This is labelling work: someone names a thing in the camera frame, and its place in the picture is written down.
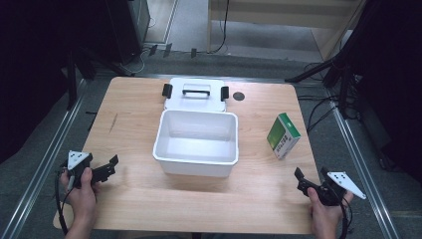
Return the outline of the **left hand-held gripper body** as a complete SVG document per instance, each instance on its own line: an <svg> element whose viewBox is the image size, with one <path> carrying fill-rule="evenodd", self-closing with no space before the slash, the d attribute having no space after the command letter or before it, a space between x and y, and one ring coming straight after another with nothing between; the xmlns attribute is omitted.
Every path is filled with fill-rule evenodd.
<svg viewBox="0 0 422 239"><path fill-rule="evenodd" d="M91 167L93 155L90 152L70 150L68 159L64 166L68 172L68 189L80 188L82 186L82 175L86 168Z"/></svg>

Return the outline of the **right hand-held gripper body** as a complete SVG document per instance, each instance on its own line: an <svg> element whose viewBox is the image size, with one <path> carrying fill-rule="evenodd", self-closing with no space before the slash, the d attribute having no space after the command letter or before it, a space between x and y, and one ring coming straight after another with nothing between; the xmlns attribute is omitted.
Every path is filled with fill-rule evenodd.
<svg viewBox="0 0 422 239"><path fill-rule="evenodd" d="M330 171L328 176L331 178L331 186L318 185L318 191L316 192L323 205L340 205L346 192L351 192L360 199L366 198L366 194L358 188L344 171Z"/></svg>

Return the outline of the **green and white medicine box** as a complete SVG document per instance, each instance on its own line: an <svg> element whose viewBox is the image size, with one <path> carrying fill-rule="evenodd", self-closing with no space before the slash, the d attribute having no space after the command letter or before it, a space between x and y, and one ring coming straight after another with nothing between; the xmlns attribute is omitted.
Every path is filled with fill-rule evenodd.
<svg viewBox="0 0 422 239"><path fill-rule="evenodd" d="M296 126L286 113L278 114L268 135L267 141L278 159L285 158L301 138Z"/></svg>

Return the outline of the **white plastic storage box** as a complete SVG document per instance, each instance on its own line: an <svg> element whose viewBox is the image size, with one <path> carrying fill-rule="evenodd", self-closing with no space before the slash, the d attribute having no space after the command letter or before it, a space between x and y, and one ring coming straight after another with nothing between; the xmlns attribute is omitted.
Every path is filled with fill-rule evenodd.
<svg viewBox="0 0 422 239"><path fill-rule="evenodd" d="M228 177L239 158L232 113L166 110L152 151L166 173Z"/></svg>

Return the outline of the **person's right hand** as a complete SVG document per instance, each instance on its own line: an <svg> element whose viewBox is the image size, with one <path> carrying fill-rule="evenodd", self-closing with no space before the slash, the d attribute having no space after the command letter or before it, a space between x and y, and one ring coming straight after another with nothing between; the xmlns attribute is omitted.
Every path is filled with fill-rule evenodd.
<svg viewBox="0 0 422 239"><path fill-rule="evenodd" d="M317 192L308 189L310 214L312 216L312 231L314 235L335 235L337 226L343 219L344 210L340 206L324 206L317 195Z"/></svg>

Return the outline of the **person's left hand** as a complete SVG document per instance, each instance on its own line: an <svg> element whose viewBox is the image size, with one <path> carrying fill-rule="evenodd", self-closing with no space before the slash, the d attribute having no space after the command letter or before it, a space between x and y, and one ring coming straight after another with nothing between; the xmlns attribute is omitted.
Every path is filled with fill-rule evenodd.
<svg viewBox="0 0 422 239"><path fill-rule="evenodd" d="M91 185L92 178L92 170L90 168L86 168L84 174L82 175L82 186L80 188L73 189L69 193L68 198L74 213L72 226L87 225L93 228L95 225L97 216L97 199L96 189Z"/></svg>

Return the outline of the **black tripod stand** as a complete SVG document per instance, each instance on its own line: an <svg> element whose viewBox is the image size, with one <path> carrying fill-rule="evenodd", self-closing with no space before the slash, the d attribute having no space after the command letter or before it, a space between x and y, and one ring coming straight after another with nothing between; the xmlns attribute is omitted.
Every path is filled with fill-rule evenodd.
<svg viewBox="0 0 422 239"><path fill-rule="evenodd" d="M326 88L333 88L337 82L340 82L339 95L338 95L338 109L342 117L346 120L349 119L347 114L347 97L348 90L354 75L351 70L350 64L343 58L335 56L327 61L317 64L310 70L295 76L290 79L286 79L286 83L298 83L302 80L310 78L311 76L327 70L325 76L322 79L323 85Z"/></svg>
<svg viewBox="0 0 422 239"><path fill-rule="evenodd" d="M77 80L76 69L79 69L84 78L93 79L96 75L96 70L91 63L94 54L87 48L79 47L78 49L70 50L67 55L67 82L68 82L68 105L69 111L77 101Z"/></svg>

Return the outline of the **dark curtain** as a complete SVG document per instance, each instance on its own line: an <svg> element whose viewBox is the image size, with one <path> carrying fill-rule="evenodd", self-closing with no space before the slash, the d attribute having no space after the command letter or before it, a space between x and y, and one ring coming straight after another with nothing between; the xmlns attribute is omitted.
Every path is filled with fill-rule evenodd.
<svg viewBox="0 0 422 239"><path fill-rule="evenodd" d="M99 0L0 0L0 163L20 150L68 91L70 50L83 47Z"/></svg>
<svg viewBox="0 0 422 239"><path fill-rule="evenodd" d="M422 184L422 0L366 0L342 53L383 166Z"/></svg>

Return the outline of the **black cabinet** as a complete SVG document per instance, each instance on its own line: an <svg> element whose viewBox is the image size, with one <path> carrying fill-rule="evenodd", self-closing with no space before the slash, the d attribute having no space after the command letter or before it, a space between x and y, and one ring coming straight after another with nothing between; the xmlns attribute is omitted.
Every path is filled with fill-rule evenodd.
<svg viewBox="0 0 422 239"><path fill-rule="evenodd" d="M116 39L118 61L129 63L141 53L150 23L147 0L105 0Z"/></svg>

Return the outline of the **light wooden furniture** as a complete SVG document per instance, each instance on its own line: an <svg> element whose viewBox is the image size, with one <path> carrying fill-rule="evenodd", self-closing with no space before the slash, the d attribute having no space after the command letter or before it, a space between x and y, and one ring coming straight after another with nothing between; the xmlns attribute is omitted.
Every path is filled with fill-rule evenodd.
<svg viewBox="0 0 422 239"><path fill-rule="evenodd" d="M367 0L208 0L207 48L211 21L287 25L312 28L319 53L330 58L344 34L358 20Z"/></svg>

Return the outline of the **metal floor rail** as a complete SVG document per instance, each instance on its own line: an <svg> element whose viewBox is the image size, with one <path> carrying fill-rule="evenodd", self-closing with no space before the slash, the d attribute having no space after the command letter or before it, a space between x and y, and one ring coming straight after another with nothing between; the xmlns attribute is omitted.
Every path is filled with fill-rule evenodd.
<svg viewBox="0 0 422 239"><path fill-rule="evenodd" d="M339 110L335 110L333 114L366 193L366 199L370 203L372 212L374 213L384 239L401 239L397 228L393 223L390 212L367 167L364 156L361 153L348 120L342 117Z"/></svg>
<svg viewBox="0 0 422 239"><path fill-rule="evenodd" d="M81 79L77 87L77 99L75 104L66 111L64 117L56 130L52 141L50 142L43 158L38 163L36 170L31 174L32 178L29 182L22 197L9 220L7 227L0 236L0 239L17 239L20 234L35 202L46 181L48 174L56 160L56 157L62 147L62 144L79 112L82 101L85 97L88 87L88 81Z"/></svg>

